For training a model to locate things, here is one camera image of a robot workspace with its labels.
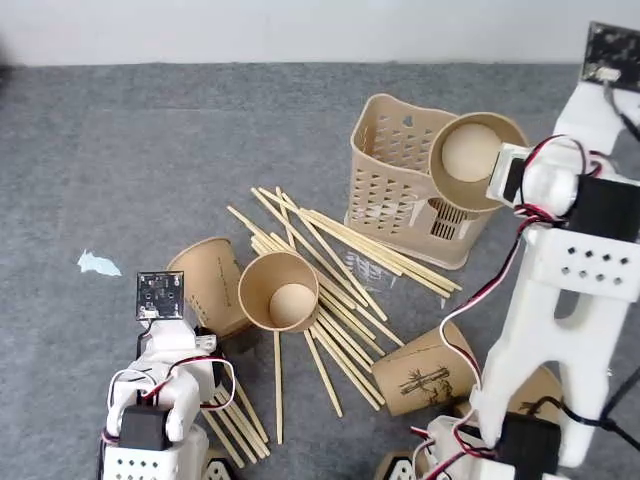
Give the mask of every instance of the pile of chopsticks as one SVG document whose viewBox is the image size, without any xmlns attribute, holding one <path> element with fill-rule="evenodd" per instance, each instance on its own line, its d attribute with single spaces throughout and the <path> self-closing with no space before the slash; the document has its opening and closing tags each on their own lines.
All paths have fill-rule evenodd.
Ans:
<svg viewBox="0 0 640 480">
<path fill-rule="evenodd" d="M 229 370 L 225 369 L 227 375 L 230 375 Z M 213 432 L 220 439 L 220 442 L 224 448 L 229 452 L 229 455 L 238 466 L 238 468 L 244 468 L 245 463 L 236 448 L 233 446 L 229 437 L 224 432 L 218 421 L 214 418 L 214 415 L 223 423 L 229 434 L 233 437 L 236 443 L 240 446 L 240 449 L 244 452 L 246 457 L 251 463 L 256 463 L 258 458 L 264 459 L 271 455 L 271 452 L 267 448 L 267 442 L 269 437 L 265 431 L 258 415 L 256 414 L 253 405 L 249 401 L 247 394 L 245 393 L 242 385 L 238 379 L 236 382 L 236 396 L 235 398 L 244 406 L 247 411 L 247 415 L 240 409 L 238 402 L 234 400 L 224 410 L 214 410 L 211 413 L 209 410 L 200 410 L 202 416 L 207 421 Z M 229 400 L 229 392 L 220 385 L 214 395 L 214 400 L 219 404 L 224 404 Z"/>
<path fill-rule="evenodd" d="M 460 287 L 425 266 L 344 227 L 321 213 L 299 208 L 291 197 L 279 188 L 276 188 L 275 193 L 264 188 L 252 188 L 251 192 L 282 223 L 287 234 L 286 241 L 276 233 L 267 234 L 242 213 L 232 206 L 228 206 L 227 209 L 253 233 L 251 246 L 254 251 L 259 255 L 274 251 L 295 252 L 297 251 L 297 242 L 324 270 L 316 268 L 320 283 L 318 320 L 304 332 L 304 336 L 337 415 L 342 417 L 340 402 L 318 354 L 314 340 L 322 345 L 369 404 L 375 410 L 379 410 L 380 405 L 384 405 L 385 401 L 370 379 L 365 376 L 365 374 L 371 373 L 371 366 L 375 363 L 370 352 L 367 352 L 365 348 L 369 348 L 379 356 L 383 356 L 385 352 L 375 342 L 376 334 L 369 327 L 375 328 L 398 346 L 402 346 L 404 343 L 384 324 L 388 320 L 387 315 L 320 232 L 333 236 L 396 275 L 405 274 L 415 279 L 443 297 L 449 297 L 453 290 Z M 289 221 L 289 213 L 298 217 L 306 231 L 322 247 L 333 264 L 293 226 Z M 280 334 L 277 332 L 274 333 L 274 352 L 277 438 L 278 443 L 282 443 L 282 374 Z"/>
</svg>

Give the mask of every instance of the circuit board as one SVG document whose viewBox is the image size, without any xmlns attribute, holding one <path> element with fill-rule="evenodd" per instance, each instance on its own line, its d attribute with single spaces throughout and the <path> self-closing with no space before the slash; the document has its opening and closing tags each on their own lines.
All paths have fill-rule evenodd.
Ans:
<svg viewBox="0 0 640 480">
<path fill-rule="evenodd" d="M 640 32 L 591 22 L 581 80 L 640 92 Z"/>
<path fill-rule="evenodd" d="M 136 295 L 138 320 L 184 318 L 184 272 L 140 272 Z"/>
</svg>

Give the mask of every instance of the white wall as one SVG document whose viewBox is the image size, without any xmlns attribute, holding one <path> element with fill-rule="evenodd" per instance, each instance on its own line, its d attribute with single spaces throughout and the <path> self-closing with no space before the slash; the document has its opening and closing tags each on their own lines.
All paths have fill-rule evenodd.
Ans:
<svg viewBox="0 0 640 480">
<path fill-rule="evenodd" d="M 638 0 L 3 0 L 12 63 L 580 61 Z"/>
</svg>

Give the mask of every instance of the black printed drawing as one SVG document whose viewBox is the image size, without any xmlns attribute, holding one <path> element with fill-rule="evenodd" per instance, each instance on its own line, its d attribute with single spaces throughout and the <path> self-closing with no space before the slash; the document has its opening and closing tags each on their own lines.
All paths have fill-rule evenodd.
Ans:
<svg viewBox="0 0 640 480">
<path fill-rule="evenodd" d="M 446 367 L 440 367 L 433 372 L 422 374 L 420 369 L 409 371 L 409 381 L 400 387 L 401 395 L 420 390 L 427 397 L 428 405 L 435 405 L 453 398 L 453 387 L 449 380 L 451 373 Z"/>
</svg>

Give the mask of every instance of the brown paper cup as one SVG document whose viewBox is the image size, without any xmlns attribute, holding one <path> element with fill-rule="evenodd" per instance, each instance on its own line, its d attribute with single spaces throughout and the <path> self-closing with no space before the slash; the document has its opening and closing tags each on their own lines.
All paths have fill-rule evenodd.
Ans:
<svg viewBox="0 0 640 480">
<path fill-rule="evenodd" d="M 187 302 L 198 320 L 225 338 L 250 325 L 238 302 L 240 269 L 231 242 L 208 238 L 180 252 L 168 270 L 182 270 Z"/>
<path fill-rule="evenodd" d="M 562 385 L 556 376 L 547 367 L 539 367 L 524 382 L 509 401 L 507 409 L 513 413 L 526 414 L 529 408 L 544 396 L 550 396 L 557 400 L 562 398 Z M 471 410 L 469 402 L 456 405 L 455 413 L 461 417 Z M 535 413 L 537 418 L 549 422 L 558 423 L 559 411 L 550 403 L 544 404 Z"/>
<path fill-rule="evenodd" d="M 451 343 L 473 356 L 453 323 L 447 324 L 445 333 Z M 442 343 L 437 328 L 383 357 L 372 370 L 394 416 L 468 396 L 475 383 L 469 366 Z"/>
<path fill-rule="evenodd" d="M 488 199 L 485 192 L 502 142 L 524 146 L 527 138 L 513 121 L 496 113 L 462 115 L 440 130 L 431 143 L 429 172 L 442 198 L 467 212 L 500 208 L 502 204 Z M 470 151 L 456 155 L 454 143 L 463 144 Z M 448 154 L 457 158 L 447 158 Z M 483 178 L 477 179 L 478 173 Z"/>
<path fill-rule="evenodd" d="M 240 306 L 260 328 L 301 332 L 318 315 L 318 278 L 299 255 L 274 252 L 256 258 L 238 285 Z"/>
</svg>

